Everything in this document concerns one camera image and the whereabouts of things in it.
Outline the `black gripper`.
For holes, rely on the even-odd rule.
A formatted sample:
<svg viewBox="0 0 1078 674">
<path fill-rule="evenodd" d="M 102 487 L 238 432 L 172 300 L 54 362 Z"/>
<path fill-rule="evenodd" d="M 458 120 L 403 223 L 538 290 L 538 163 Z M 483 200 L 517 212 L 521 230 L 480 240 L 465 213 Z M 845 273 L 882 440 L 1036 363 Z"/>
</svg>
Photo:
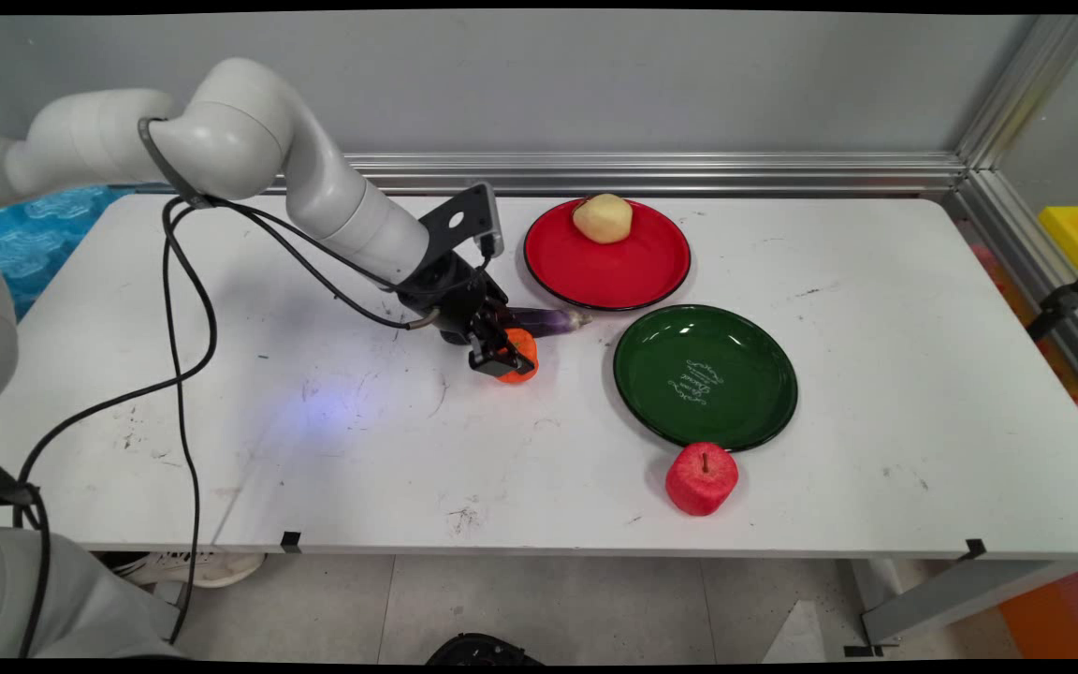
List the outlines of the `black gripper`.
<svg viewBox="0 0 1078 674">
<path fill-rule="evenodd" d="M 455 252 L 417 271 L 397 291 L 403 306 L 428 318 L 445 342 L 470 346 L 468 366 L 493 379 L 533 379 L 538 348 L 533 334 L 505 327 L 508 298 L 488 276 L 490 257 L 471 265 Z"/>
</svg>

